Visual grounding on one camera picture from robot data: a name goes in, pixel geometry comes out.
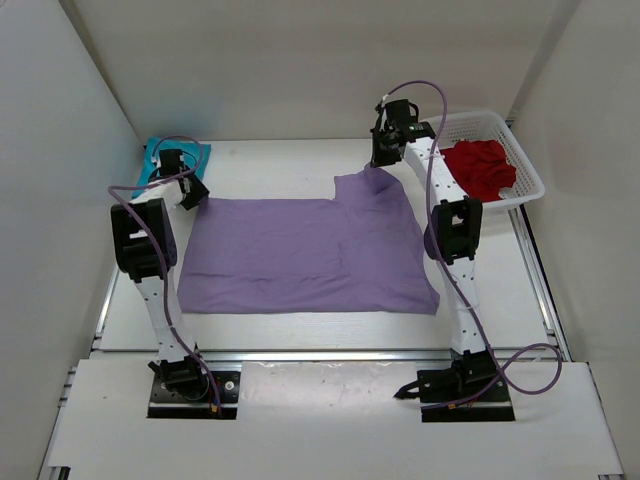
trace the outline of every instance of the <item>white table surface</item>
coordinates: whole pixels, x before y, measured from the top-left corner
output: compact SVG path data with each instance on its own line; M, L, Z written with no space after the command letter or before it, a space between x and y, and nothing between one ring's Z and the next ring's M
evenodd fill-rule
M204 183L221 198L333 198L335 175L356 173L369 161L370 140L212 142ZM421 227L424 190L404 162L388 167L404 185ZM178 245L176 279L195 210L171 212ZM495 348L546 341L542 314L508 215L485 217L477 253L479 313ZM442 277L425 255L429 280L441 294ZM442 298L433 316L387 312L294 314L185 314L201 350L448 349L450 313ZM134 284L120 275L100 348L156 350L147 311Z
M235 421L147 419L146 363L80 362L49 465L70 467L69 480L596 480L622 471L586 364L565 364L544 395L512 391L515 422L423 424L417 402L392 398L415 379L411 363L245 363ZM554 369L509 371L537 388Z

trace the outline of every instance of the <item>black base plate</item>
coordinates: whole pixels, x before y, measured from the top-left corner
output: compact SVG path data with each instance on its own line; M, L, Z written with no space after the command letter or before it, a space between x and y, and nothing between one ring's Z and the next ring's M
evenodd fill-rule
M162 380L158 375L153 378L147 418L180 418L180 419L207 419L207 420L235 420L238 415L238 397L240 395L239 371L215 371L211 372L216 379L220 391L222 403L222 415L214 413L209 408L209 395L204 395L199 400L187 400L176 392L170 392L163 388ZM225 384L233 382L233 388L227 390Z
M436 384L442 375L442 370L419 370L418 380L421 385ZM455 390L436 390L429 392L420 387L421 403L444 403L456 398L473 396L488 383L467 385L462 392ZM499 381L482 394L471 406L460 405L456 408L422 408L422 422L512 422L516 419L511 405L511 397L507 385Z

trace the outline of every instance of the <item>white wall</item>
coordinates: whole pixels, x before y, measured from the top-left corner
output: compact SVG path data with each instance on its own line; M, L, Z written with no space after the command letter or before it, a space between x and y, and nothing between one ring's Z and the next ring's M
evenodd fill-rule
M113 268L140 144L55 0L0 7L0 478L34 479Z
M640 478L640 2L583 0L514 132L547 187L527 207L574 358Z
M379 98L424 77L454 111L506 116L558 4L63 1L143 140L177 125L207 139L363 138ZM406 93L440 113L428 89Z

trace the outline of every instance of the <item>lavender fabric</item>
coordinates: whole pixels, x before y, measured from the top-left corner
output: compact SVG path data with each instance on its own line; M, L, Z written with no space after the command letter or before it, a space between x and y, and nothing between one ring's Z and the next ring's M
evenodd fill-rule
M202 204L180 275L183 311L435 314L440 296L402 184L368 167L334 180L334 200Z

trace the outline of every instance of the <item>white panel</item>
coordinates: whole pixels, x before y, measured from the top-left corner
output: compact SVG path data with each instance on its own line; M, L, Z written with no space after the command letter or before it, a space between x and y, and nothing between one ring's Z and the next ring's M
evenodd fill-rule
M142 139L353 138L393 86L506 116L558 0L68 0ZM426 116L437 94L407 91Z
M33 479L113 265L140 146L54 0L0 8L0 478Z
M391 398L411 364L247 365L235 421L147 419L143 359L80 364L51 454L69 480L597 479L620 464L588 367L566 364L538 397L512 393L517 421L423 424ZM552 363L515 364L539 386Z
M640 478L640 3L585 0L514 126L546 196L527 207L574 358Z
M367 140L214 142L205 184L224 198L333 198L334 175L356 173L371 155ZM402 183L416 218L426 227L425 193L404 162L387 168ZM174 210L178 273L195 211ZM444 292L435 262L427 275ZM488 217L482 227L476 281L480 315L494 347L522 347L546 341L518 242L507 215ZM438 315L387 312L297 313L279 315L185 315L201 349L421 349L451 347L449 310ZM155 350L157 342L144 301L128 277L116 284L104 350Z

